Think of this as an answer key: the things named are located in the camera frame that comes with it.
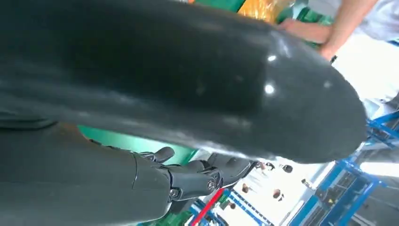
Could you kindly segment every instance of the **screw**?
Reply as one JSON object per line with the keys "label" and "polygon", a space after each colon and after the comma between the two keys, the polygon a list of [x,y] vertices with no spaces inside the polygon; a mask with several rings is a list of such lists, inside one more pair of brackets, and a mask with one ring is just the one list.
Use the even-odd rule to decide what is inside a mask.
{"label": "screw", "polygon": [[213,180],[208,181],[207,189],[208,190],[214,190],[215,189],[215,182]]}
{"label": "screw", "polygon": [[179,191],[177,189],[171,189],[169,192],[169,196],[171,198],[176,198],[179,195]]}

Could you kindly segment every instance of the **red rod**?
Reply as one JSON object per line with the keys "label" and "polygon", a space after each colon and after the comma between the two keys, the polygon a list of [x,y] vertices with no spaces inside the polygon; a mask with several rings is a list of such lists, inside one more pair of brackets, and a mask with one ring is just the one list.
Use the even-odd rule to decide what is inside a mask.
{"label": "red rod", "polygon": [[196,216],[196,218],[194,218],[190,224],[190,226],[195,226],[197,223],[199,223],[201,221],[201,219],[208,213],[208,211],[211,209],[212,205],[217,202],[217,200],[219,199],[220,196],[222,196],[223,194],[223,190],[219,189],[215,195],[212,197],[211,200],[209,200],[209,202],[205,205],[205,207],[201,210],[201,212],[199,212],[199,214]]}

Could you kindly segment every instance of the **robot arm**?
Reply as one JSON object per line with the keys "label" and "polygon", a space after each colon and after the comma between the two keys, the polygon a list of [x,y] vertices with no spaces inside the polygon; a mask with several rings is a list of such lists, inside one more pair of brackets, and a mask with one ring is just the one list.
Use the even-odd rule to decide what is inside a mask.
{"label": "robot arm", "polygon": [[350,84],[265,23],[166,0],[0,4],[0,225],[149,221],[240,177],[109,150],[56,121],[305,163],[365,137]]}

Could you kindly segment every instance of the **people in background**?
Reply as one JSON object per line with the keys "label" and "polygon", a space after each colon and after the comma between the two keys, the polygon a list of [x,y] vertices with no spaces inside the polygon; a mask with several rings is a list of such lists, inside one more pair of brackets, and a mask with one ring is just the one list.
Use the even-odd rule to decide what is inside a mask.
{"label": "people in background", "polygon": [[292,173],[292,170],[294,169],[291,165],[281,165],[281,168],[286,173]]}
{"label": "people in background", "polygon": [[235,210],[236,209],[236,204],[229,202],[228,206],[230,206],[230,209]]}
{"label": "people in background", "polygon": [[273,191],[273,199],[277,199],[278,202],[281,202],[284,199],[284,194],[281,193],[280,189],[275,189]]}
{"label": "people in background", "polygon": [[242,184],[242,192],[249,193],[249,192],[257,193],[258,195],[271,195],[273,199],[277,199],[278,202],[284,199],[284,194],[281,192],[280,189],[274,189],[271,194],[268,194],[268,189],[264,189],[263,192],[259,192],[248,186],[247,184]]}
{"label": "people in background", "polygon": [[334,17],[335,22],[324,26],[287,19],[279,28],[320,43],[319,53],[327,60],[333,58],[354,31],[377,40],[399,39],[399,0],[309,0],[309,7]]}

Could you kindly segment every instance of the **yellow object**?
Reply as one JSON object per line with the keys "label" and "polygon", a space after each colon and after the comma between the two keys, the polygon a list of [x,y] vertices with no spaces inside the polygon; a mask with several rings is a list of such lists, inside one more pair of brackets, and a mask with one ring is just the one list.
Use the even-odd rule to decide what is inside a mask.
{"label": "yellow object", "polygon": [[275,23],[279,13],[294,0],[246,0],[238,13],[268,23]]}

